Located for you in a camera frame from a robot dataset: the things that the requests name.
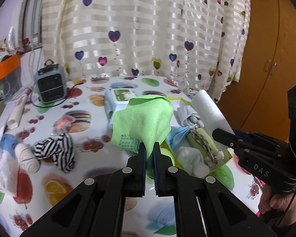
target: metal screw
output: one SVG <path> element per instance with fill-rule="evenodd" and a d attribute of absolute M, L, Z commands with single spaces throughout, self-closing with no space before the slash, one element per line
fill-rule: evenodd
<path fill-rule="evenodd" d="M 178 171 L 178 168 L 175 167 L 175 166 L 171 166 L 171 167 L 168 168 L 168 171 L 169 171 L 170 173 L 176 173 L 176 172 Z"/>
<path fill-rule="evenodd" d="M 208 176 L 205 178 L 207 183 L 215 183 L 216 179 L 213 176 Z"/>
<path fill-rule="evenodd" d="M 93 179 L 93 178 L 87 178 L 87 179 L 84 181 L 84 184 L 85 184 L 85 185 L 92 185 L 92 184 L 94 184 L 94 179 Z"/>
<path fill-rule="evenodd" d="M 131 173 L 133 170 L 132 170 L 131 167 L 128 167 L 128 166 L 127 166 L 127 167 L 123 168 L 122 171 L 123 171 L 124 174 L 129 174 L 129 173 Z"/>

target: rolled bandage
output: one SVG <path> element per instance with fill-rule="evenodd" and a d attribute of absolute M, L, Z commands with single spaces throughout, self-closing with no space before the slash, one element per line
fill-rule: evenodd
<path fill-rule="evenodd" d="M 19 165 L 31 174 L 36 173 L 41 166 L 38 159 L 34 156 L 31 147 L 24 143 L 19 143 L 15 147 L 15 156 Z"/>

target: cabinet door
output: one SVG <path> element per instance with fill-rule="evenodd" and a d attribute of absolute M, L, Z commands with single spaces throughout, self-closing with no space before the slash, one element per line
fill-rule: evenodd
<path fill-rule="evenodd" d="M 239 83 L 223 93 L 218 107 L 233 129 L 239 130 L 256 103 L 275 53 L 278 34 L 277 0 L 251 0 L 248 39 Z"/>
<path fill-rule="evenodd" d="M 287 91 L 296 85 L 296 9 L 289 0 L 279 0 L 279 8 L 280 26 L 274 63 L 241 130 L 286 140 L 289 135 Z"/>

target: human hand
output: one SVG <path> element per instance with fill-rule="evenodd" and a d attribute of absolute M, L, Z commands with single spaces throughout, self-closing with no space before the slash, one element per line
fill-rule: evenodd
<path fill-rule="evenodd" d="M 264 185 L 262 189 L 262 196 L 259 203 L 259 210 L 261 214 L 265 214 L 271 209 L 285 211 L 292 199 L 293 194 L 276 194 L 272 196 L 272 189 L 268 185 Z M 280 223 L 279 227 L 292 225 L 296 222 L 296 196 L 288 209 L 285 217 Z"/>

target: fruit-print tablecloth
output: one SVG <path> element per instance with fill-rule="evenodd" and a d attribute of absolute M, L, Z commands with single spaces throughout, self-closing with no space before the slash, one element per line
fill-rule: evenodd
<path fill-rule="evenodd" d="M 37 108 L 27 102 L 20 126 L 8 131 L 24 143 L 34 145 L 50 136 L 54 122 L 63 115 L 77 119 L 70 129 L 76 146 L 75 169 L 65 174 L 46 159 L 35 174 L 19 171 L 17 197 L 0 193 L 0 223 L 12 237 L 19 236 L 85 178 L 112 173 L 126 166 L 132 153 L 111 145 L 107 135 L 108 120 L 104 111 L 107 89 L 132 88 L 137 95 L 159 94 L 190 101 L 164 77 L 112 77 L 83 82 L 75 87 L 67 101 L 57 107 Z M 35 90 L 32 100 L 43 106 Z M 261 195 L 259 182 L 243 172 L 236 159 L 227 166 L 234 179 L 232 192 L 256 213 Z M 145 196 L 126 201 L 122 232 L 123 237 L 174 235 L 173 198 L 155 196 L 153 180 L 147 178 Z"/>

